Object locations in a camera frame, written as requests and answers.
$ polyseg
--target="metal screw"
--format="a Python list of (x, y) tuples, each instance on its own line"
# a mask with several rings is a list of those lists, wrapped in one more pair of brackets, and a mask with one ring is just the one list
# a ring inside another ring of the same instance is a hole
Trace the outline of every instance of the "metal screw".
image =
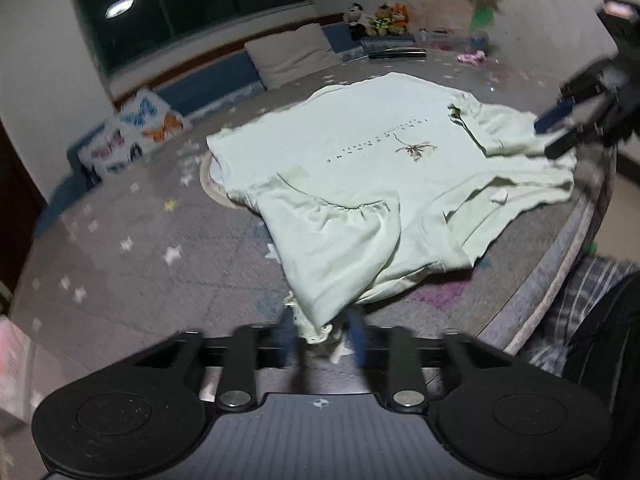
[(422, 404), (424, 402), (424, 395), (415, 390), (401, 390), (394, 394), (394, 401), (401, 406), (410, 408)]
[(242, 390), (229, 390), (220, 395), (220, 402), (230, 408), (239, 408), (251, 400), (251, 395)]

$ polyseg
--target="floor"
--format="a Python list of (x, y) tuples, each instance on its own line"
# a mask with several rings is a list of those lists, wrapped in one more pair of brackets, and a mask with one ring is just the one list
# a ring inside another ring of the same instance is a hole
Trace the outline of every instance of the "floor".
[(640, 262), (640, 187), (617, 175), (613, 198), (596, 235), (598, 254)]

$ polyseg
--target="beige pillow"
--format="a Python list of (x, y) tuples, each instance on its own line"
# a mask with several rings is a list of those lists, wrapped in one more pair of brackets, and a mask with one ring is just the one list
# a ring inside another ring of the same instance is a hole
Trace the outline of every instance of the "beige pillow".
[(268, 90), (340, 64), (317, 23), (247, 41), (244, 48)]

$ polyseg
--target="pillow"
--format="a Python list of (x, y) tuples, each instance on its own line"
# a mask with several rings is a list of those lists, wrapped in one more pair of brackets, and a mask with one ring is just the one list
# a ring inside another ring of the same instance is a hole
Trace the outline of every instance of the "pillow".
[(78, 151), (78, 158), (92, 180), (102, 180), (191, 129), (191, 123), (167, 102), (142, 89), (105, 122), (89, 145)]
[(247, 41), (244, 48), (268, 90), (340, 64), (317, 23)]

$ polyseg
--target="stuffed animal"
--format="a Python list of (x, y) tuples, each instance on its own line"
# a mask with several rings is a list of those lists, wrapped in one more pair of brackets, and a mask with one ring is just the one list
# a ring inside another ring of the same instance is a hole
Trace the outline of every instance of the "stuffed animal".
[(375, 17), (370, 20), (367, 27), (367, 36), (386, 36), (389, 27), (393, 24), (391, 19), (392, 9), (387, 4), (378, 7)]
[(389, 33), (400, 36), (407, 32), (406, 22), (409, 20), (409, 12), (406, 5), (395, 4), (391, 11), (392, 25), (389, 27)]
[(369, 25), (370, 17), (362, 11), (360, 4), (352, 4), (349, 10), (343, 14), (342, 18), (351, 31), (351, 39), (353, 41), (358, 41), (367, 35), (367, 26)]

